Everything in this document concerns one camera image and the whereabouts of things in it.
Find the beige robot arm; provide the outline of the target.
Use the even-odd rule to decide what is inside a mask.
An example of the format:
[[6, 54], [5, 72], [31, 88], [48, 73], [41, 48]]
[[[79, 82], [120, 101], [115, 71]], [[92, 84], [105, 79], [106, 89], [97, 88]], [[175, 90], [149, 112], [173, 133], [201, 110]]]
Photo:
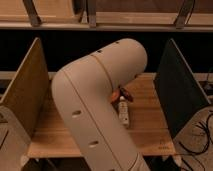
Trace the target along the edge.
[[121, 39], [61, 68], [52, 97], [92, 171], [150, 171], [110, 100], [147, 65], [145, 48]]

